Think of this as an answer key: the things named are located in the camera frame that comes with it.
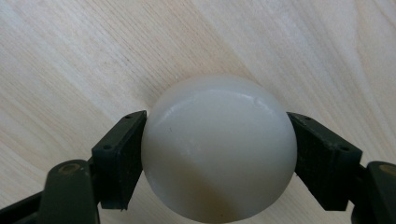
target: black plastic part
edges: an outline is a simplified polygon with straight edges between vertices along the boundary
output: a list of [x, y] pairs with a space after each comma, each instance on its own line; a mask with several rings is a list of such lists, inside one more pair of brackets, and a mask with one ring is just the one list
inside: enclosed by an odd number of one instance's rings
[[41, 192], [25, 198], [17, 203], [0, 210], [0, 222], [8, 223], [35, 223]]
[[105, 209], [127, 209], [142, 173], [140, 145], [146, 111], [122, 118], [92, 149], [95, 186]]
[[297, 138], [295, 173], [326, 211], [345, 211], [361, 150], [314, 119], [288, 115]]
[[364, 179], [369, 204], [378, 224], [396, 223], [396, 165], [372, 161]]
[[49, 171], [37, 223], [99, 223], [90, 166], [86, 161], [66, 161]]

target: wooden surface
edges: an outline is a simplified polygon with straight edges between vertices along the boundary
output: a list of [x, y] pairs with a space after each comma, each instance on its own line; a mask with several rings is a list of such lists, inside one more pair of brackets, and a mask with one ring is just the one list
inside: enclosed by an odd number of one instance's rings
[[[364, 151], [396, 162], [396, 3], [333, 1], [0, 1], [0, 206], [42, 190], [61, 161], [88, 159], [123, 115], [172, 84], [230, 73], [256, 81]], [[142, 175], [128, 211], [102, 223], [194, 223]], [[238, 223], [350, 223], [298, 177]]]

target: light wooden table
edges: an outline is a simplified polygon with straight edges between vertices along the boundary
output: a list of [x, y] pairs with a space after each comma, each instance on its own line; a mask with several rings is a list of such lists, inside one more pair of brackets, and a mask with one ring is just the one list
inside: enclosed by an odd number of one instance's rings
[[[0, 206], [42, 190], [61, 161], [88, 159], [123, 115], [172, 84], [230, 73], [396, 162], [396, 3], [332, 1], [1, 1]], [[350, 223], [294, 177], [238, 223]], [[141, 176], [128, 211], [102, 223], [193, 223]]]

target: wood grain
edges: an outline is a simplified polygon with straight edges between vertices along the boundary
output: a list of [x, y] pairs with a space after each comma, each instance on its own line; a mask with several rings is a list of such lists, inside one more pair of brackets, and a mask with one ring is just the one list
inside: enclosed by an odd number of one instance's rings
[[[172, 84], [230, 73], [289, 111], [396, 162], [396, 2], [1, 1], [0, 206], [42, 190], [61, 161], [88, 159], [123, 115]], [[142, 175], [128, 211], [102, 223], [194, 223], [167, 209]], [[350, 223], [294, 177], [282, 197], [237, 223]]]

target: sphere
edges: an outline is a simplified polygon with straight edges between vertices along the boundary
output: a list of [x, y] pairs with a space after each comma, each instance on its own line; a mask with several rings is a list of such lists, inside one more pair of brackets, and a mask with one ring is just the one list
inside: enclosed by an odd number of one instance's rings
[[183, 217], [252, 217], [289, 184], [297, 161], [290, 119], [261, 86], [231, 75], [192, 77], [152, 107], [142, 163], [161, 201]]

